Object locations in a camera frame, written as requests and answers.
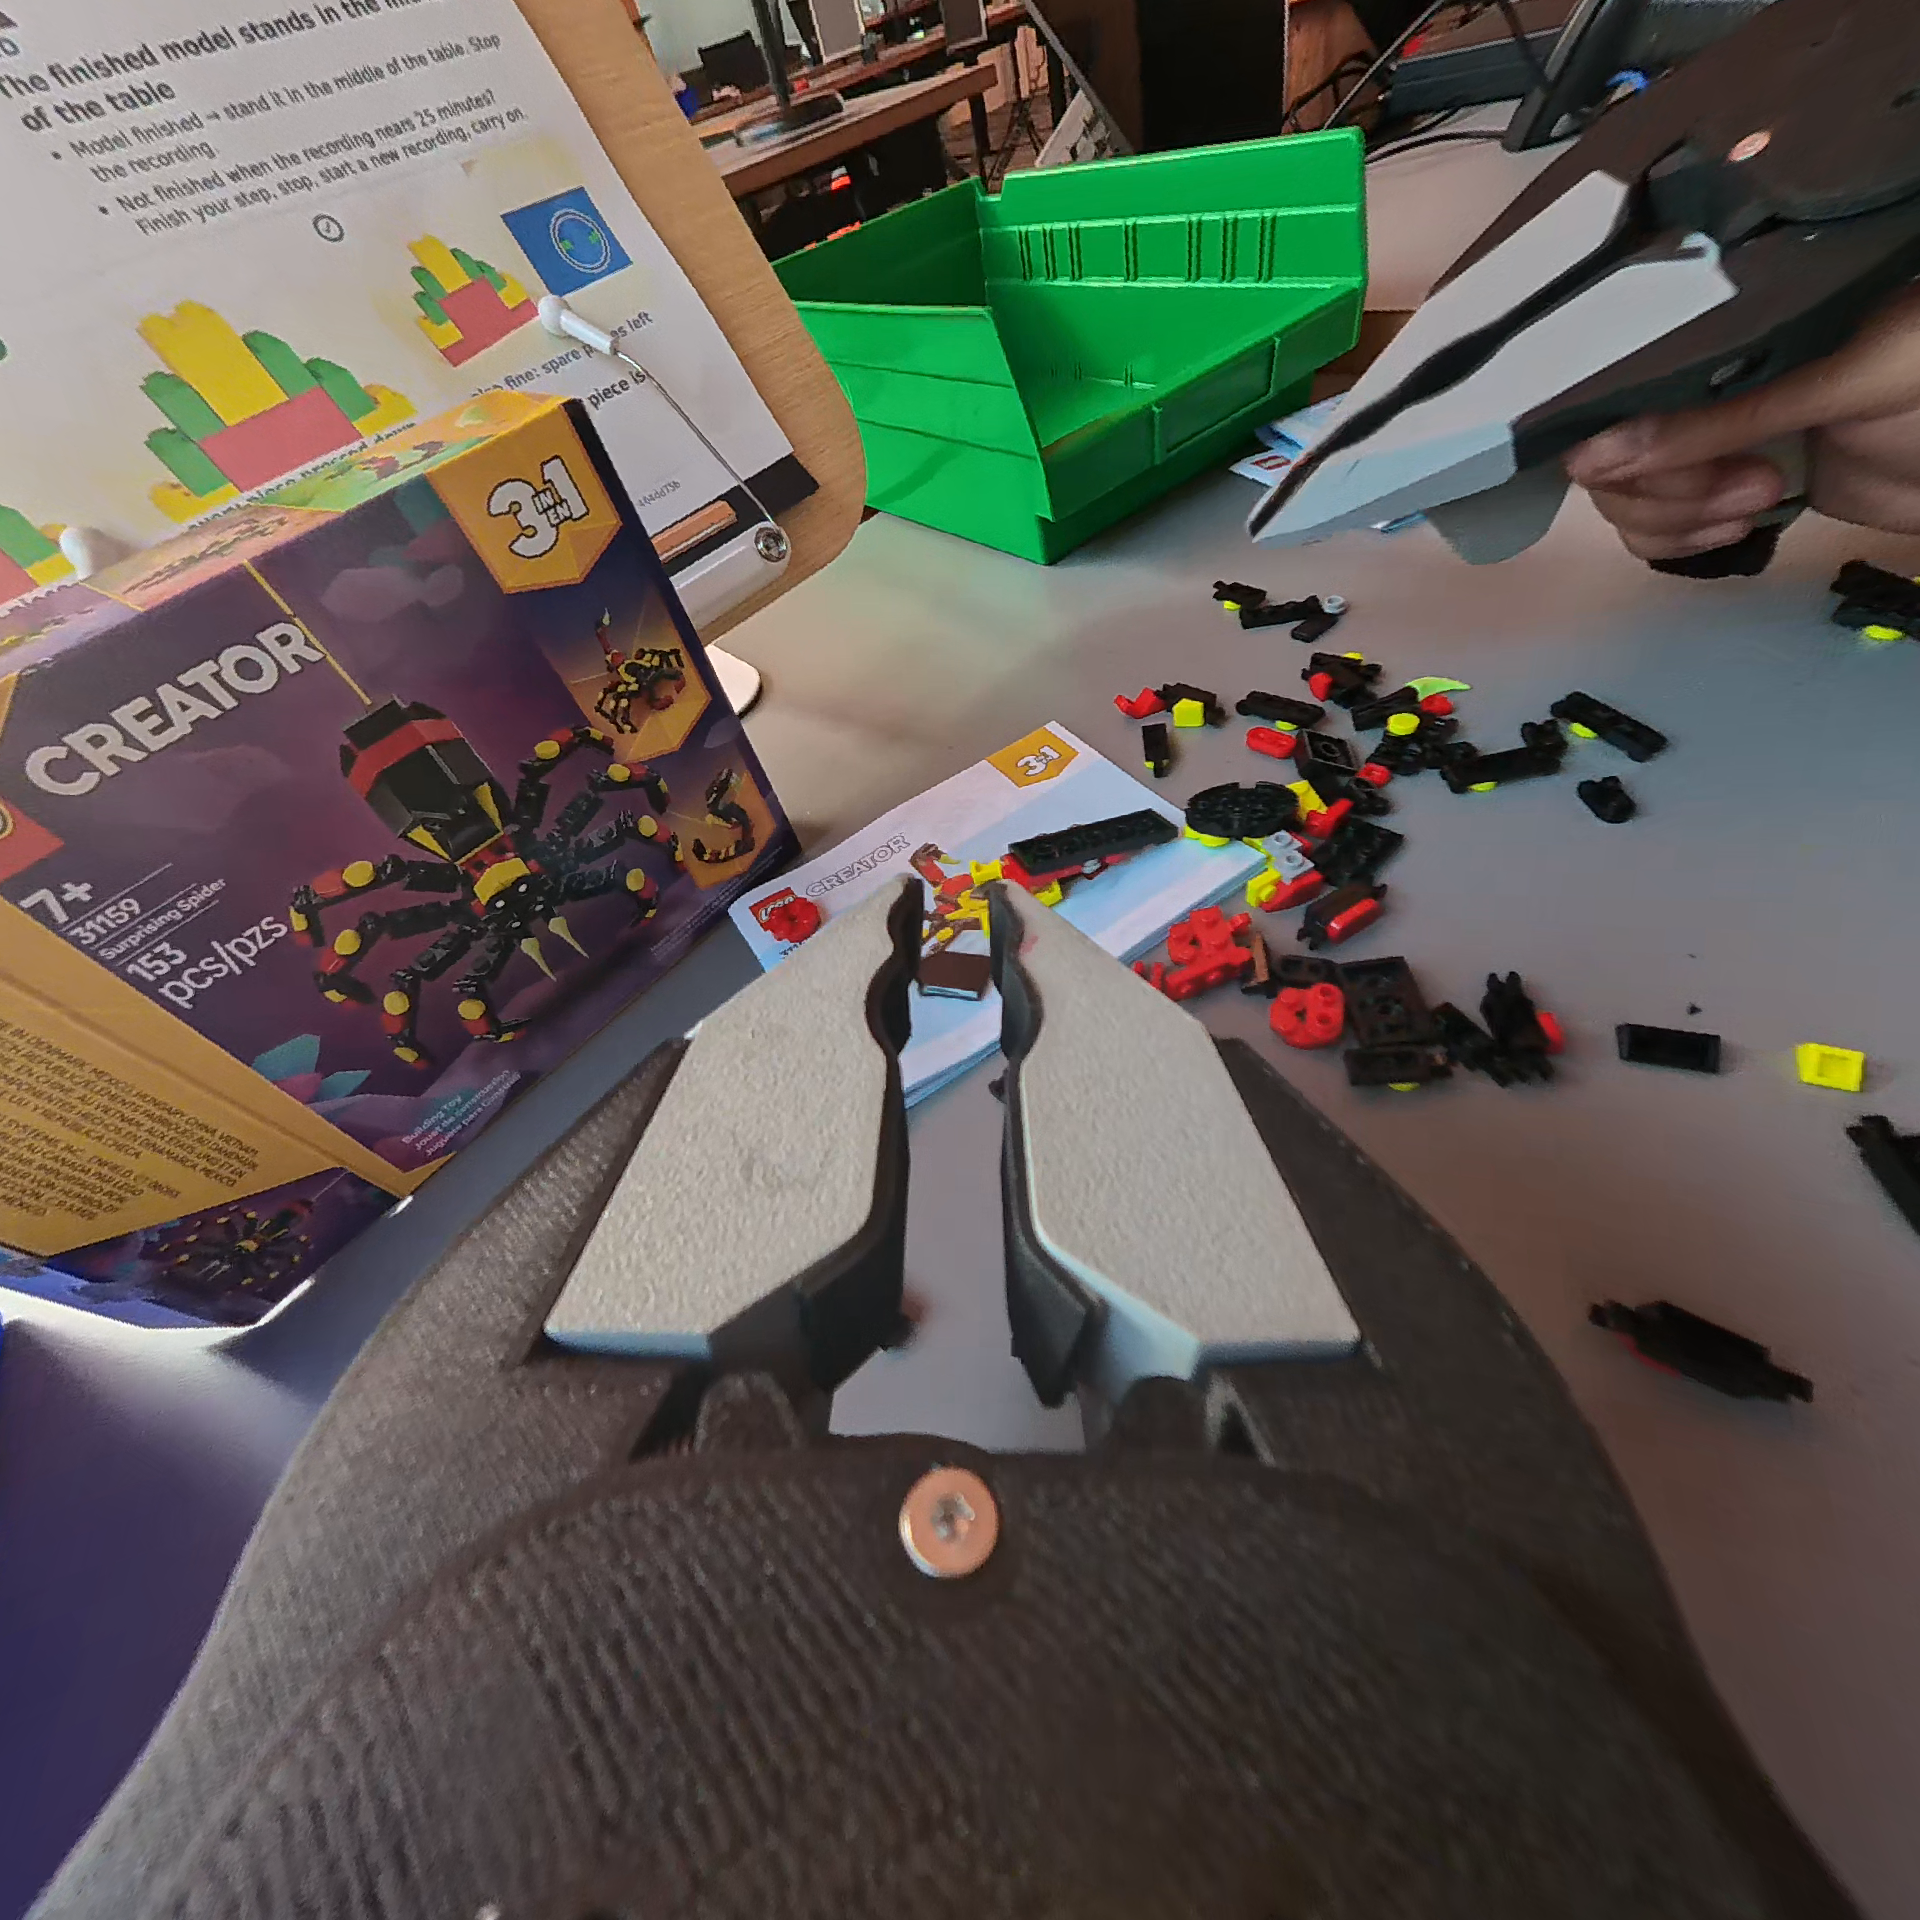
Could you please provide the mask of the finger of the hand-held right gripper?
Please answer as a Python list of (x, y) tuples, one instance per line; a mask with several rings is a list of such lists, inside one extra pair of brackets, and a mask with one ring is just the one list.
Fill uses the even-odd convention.
[(1517, 324), (1448, 384), (1440, 352), (1394, 391), (1380, 361), (1252, 510), (1249, 536), (1299, 547), (1422, 517), (1468, 565), (1508, 562), (1549, 532), (1568, 492), (1562, 478), (1525, 476), (1522, 420), (1734, 294), (1715, 239), (1666, 237)]
[(1518, 377), (1496, 375), (1493, 397), (1471, 383), (1522, 341), (1542, 301), (1593, 270), (1627, 206), (1627, 183), (1586, 173), (1437, 289), (1305, 456), (1302, 488), (1399, 492), (1510, 443)]

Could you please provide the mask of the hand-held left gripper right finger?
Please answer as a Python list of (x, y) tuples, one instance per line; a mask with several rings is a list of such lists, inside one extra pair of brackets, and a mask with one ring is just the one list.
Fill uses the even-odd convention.
[(1041, 1404), (1355, 1357), (1363, 1330), (1209, 1028), (988, 889), (1006, 1314)]

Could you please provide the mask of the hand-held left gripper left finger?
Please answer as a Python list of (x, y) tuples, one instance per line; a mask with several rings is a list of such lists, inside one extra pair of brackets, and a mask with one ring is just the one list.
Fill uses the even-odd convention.
[(905, 877), (695, 1030), (546, 1314), (555, 1344), (830, 1394), (899, 1330), (923, 920)]

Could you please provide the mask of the lego pieces pile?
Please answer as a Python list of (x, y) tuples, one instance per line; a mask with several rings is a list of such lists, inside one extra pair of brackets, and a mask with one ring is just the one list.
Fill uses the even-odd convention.
[[(1879, 642), (1917, 642), (1917, 575), (1850, 559), (1831, 582), (1833, 623)], [(1301, 953), (1276, 950), (1249, 931), (1244, 914), (1196, 908), (1166, 935), (1165, 962), (1139, 962), (1156, 993), (1189, 996), (1224, 981), (1266, 1000), (1269, 1030), (1297, 1051), (1349, 1044), (1343, 1063), (1355, 1090), (1417, 1093), (1442, 1084), (1454, 1069), (1477, 1073), (1496, 1088), (1549, 1087), (1567, 1048), (1567, 1028), (1544, 1009), (1521, 972), (1490, 972), (1478, 1018), (1453, 1003), (1429, 1003), (1399, 957), (1333, 962), (1329, 950), (1380, 922), (1389, 889), (1380, 865), (1390, 857), (1390, 835), (1380, 829), (1380, 789), (1394, 777), (1422, 769), (1438, 772), (1457, 796), (1501, 792), (1521, 782), (1557, 778), (1567, 769), (1573, 741), (1597, 741), (1635, 764), (1669, 751), (1659, 728), (1574, 689), (1555, 700), (1549, 719), (1525, 722), (1513, 748), (1485, 751), (1454, 733), (1458, 687), (1412, 682), (1377, 691), (1377, 662), (1352, 654), (1317, 654), (1306, 682), (1319, 705), (1343, 709), (1359, 733), (1378, 733), (1369, 758), (1317, 760), (1325, 746), (1311, 736), (1311, 702), (1291, 706), (1272, 693), (1251, 691), (1238, 715), (1261, 719), (1249, 746), (1275, 756), (1297, 775), (1297, 785), (1224, 785), (1196, 795), (1186, 827), (1214, 841), (1243, 819), (1252, 825), (1292, 805), (1297, 838), (1283, 830), (1278, 861), (1301, 852), (1299, 870), (1269, 868), (1251, 883), (1254, 912), (1302, 908), (1294, 941)], [(1319, 778), (1345, 780), (1347, 790), (1325, 801), (1306, 796), (1311, 767)], [(1627, 1065), (1715, 1076), (1724, 1065), (1724, 1042), (1699, 1028), (1627, 1021), (1614, 1028), (1616, 1055)], [(1869, 1178), (1917, 1237), (1917, 1130), (1903, 1133), (1889, 1116), (1866, 1114), (1844, 1136)], [(1589, 1323), (1629, 1346), (1644, 1365), (1693, 1381), (1729, 1399), (1772, 1404), (1813, 1404), (1813, 1381), (1781, 1365), (1770, 1351), (1693, 1308), (1659, 1300), (1624, 1305), (1601, 1300)]]

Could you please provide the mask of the brown Lego plate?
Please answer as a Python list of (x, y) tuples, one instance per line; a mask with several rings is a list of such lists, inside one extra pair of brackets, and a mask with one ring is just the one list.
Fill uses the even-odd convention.
[(1012, 841), (1000, 857), (998, 877), (1042, 905), (1057, 905), (1080, 881), (1176, 842), (1183, 829), (1163, 813), (1141, 808), (1094, 823), (1047, 829)]

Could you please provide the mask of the purple cardboard lego box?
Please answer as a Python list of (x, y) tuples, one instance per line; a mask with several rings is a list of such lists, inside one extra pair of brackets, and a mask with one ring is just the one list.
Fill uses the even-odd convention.
[(241, 1330), (798, 848), (578, 398), (4, 611), (4, 1287)]

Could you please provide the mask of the person's right hand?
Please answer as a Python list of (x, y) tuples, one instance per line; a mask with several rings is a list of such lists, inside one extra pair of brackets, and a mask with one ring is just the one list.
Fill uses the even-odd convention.
[(1745, 540), (1787, 501), (1764, 456), (1784, 437), (1804, 443), (1815, 515), (1917, 532), (1917, 307), (1892, 307), (1842, 351), (1747, 397), (1610, 428), (1565, 467), (1630, 555), (1679, 562)]

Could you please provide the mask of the small instruction booklet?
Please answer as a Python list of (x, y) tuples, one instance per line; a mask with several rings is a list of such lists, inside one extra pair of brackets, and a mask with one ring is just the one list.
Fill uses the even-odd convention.
[(1231, 464), (1231, 473), (1252, 482), (1261, 492), (1272, 490), (1285, 475), (1305, 456), (1345, 406), (1345, 397), (1335, 394), (1315, 401), (1275, 420), (1257, 427), (1257, 443)]

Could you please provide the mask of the green plastic bin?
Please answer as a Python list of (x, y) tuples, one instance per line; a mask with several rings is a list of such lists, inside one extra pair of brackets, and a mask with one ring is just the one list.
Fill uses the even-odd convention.
[(1224, 463), (1359, 341), (1365, 166), (1357, 129), (1037, 166), (777, 260), (868, 504), (1055, 565)]

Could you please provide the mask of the scorpion cover instruction booklet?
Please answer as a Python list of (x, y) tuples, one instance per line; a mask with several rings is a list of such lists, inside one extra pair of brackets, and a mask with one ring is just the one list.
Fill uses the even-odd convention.
[[(757, 885), (733, 906), (733, 924), (762, 969), (774, 969), (901, 881), (925, 889), (921, 958), (955, 950), (990, 957), (988, 883), (1012, 842), (1083, 823), (1153, 808), (1181, 838), (1067, 889), (1069, 924), (1122, 962), (1159, 949), (1173, 924), (1238, 896), (1264, 866), (1254, 842), (1213, 844), (1189, 830), (1186, 813), (1156, 796), (1077, 734), (1041, 727), (996, 754), (912, 796), (786, 874)], [(909, 1103), (952, 1082), (998, 1047), (1000, 1003), (912, 993), (912, 1039), (902, 1055)]]

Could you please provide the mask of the printed instruction sheet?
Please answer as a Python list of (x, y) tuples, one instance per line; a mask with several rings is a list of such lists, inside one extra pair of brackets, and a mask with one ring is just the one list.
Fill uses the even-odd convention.
[(518, 5), (4, 5), (4, 602), (479, 394), (584, 404), (667, 545), (816, 482)]

